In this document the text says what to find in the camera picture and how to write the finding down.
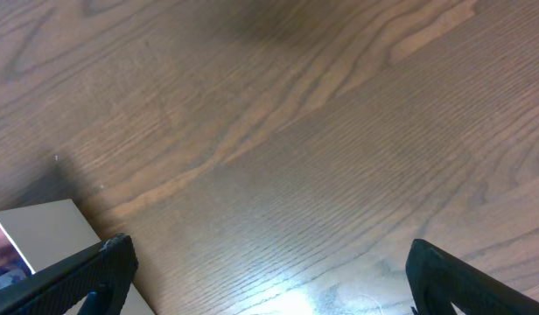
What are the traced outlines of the white box pink interior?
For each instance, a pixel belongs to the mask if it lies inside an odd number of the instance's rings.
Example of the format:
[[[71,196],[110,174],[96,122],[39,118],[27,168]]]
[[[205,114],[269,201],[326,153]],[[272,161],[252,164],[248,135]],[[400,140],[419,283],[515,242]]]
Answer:
[[[70,199],[0,211],[0,290],[106,240]],[[78,315],[81,306],[65,314]],[[119,314],[151,312],[132,283]]]

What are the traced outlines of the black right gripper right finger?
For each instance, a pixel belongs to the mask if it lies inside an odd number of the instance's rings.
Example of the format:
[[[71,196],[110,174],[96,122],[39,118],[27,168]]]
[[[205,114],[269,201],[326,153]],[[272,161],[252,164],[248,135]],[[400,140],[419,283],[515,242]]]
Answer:
[[[423,239],[411,243],[405,272],[415,315],[539,315],[539,302]]]

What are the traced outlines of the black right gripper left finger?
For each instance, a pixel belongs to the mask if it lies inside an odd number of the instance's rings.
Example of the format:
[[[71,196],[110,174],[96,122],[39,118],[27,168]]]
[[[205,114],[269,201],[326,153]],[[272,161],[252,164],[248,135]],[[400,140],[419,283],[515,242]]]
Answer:
[[[131,237],[117,234],[0,290],[0,315],[119,314],[138,260]]]

